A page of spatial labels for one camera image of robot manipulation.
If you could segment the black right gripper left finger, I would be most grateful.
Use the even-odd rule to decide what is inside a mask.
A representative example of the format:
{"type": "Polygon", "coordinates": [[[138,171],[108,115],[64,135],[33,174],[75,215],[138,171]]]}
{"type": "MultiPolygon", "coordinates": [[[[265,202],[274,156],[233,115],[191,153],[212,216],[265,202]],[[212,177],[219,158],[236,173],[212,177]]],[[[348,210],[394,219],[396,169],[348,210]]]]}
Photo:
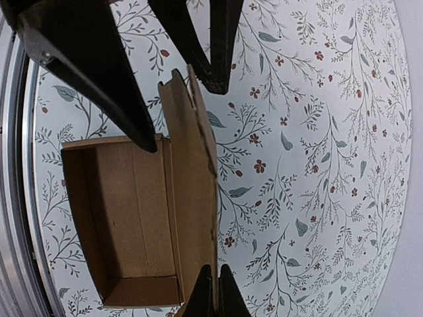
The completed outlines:
{"type": "Polygon", "coordinates": [[[210,265],[204,265],[201,268],[189,300],[182,305],[175,316],[214,316],[212,271],[210,265]]]}

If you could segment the aluminium front rail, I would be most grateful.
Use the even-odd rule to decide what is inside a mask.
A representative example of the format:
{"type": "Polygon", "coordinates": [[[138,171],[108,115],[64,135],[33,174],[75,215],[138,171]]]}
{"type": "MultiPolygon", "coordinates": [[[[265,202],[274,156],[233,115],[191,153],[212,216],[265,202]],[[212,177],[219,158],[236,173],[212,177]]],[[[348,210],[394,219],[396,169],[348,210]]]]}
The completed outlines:
{"type": "Polygon", "coordinates": [[[64,316],[36,204],[38,66],[1,18],[1,315],[64,316]]]}

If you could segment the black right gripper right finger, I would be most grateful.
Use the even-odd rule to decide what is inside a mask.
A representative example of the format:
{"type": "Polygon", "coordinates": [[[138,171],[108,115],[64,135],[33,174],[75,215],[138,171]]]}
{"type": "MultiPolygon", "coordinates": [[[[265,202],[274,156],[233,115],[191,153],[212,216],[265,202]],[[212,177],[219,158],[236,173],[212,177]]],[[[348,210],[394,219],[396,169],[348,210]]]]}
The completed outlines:
{"type": "Polygon", "coordinates": [[[227,264],[222,265],[218,279],[217,316],[250,317],[232,271],[227,264]]]}

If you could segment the brown cardboard paper box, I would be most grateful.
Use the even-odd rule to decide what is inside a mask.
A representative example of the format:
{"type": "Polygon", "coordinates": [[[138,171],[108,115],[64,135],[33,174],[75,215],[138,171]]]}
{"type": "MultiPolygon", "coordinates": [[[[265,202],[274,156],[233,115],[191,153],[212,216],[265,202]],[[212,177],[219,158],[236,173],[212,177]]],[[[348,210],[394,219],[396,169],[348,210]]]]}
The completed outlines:
{"type": "Polygon", "coordinates": [[[65,143],[63,175],[79,243],[102,304],[158,308],[186,301],[217,265],[217,149],[193,70],[158,91],[168,135],[155,153],[129,138],[65,143]]]}

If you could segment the floral patterned table mat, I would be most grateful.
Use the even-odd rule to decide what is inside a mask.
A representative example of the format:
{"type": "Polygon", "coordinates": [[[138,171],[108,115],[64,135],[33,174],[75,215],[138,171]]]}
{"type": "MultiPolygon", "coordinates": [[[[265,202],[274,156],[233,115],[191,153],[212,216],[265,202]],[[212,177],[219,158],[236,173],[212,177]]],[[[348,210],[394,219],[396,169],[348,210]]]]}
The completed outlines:
{"type": "MultiPolygon", "coordinates": [[[[147,1],[112,5],[156,130],[157,83],[185,66],[147,1]]],[[[121,135],[39,68],[34,167],[44,249],[65,316],[173,316],[105,308],[73,225],[67,141],[121,135]]],[[[252,316],[372,316],[403,221],[412,109],[394,1],[245,1],[230,91],[203,92],[217,139],[219,264],[252,316]]]]}

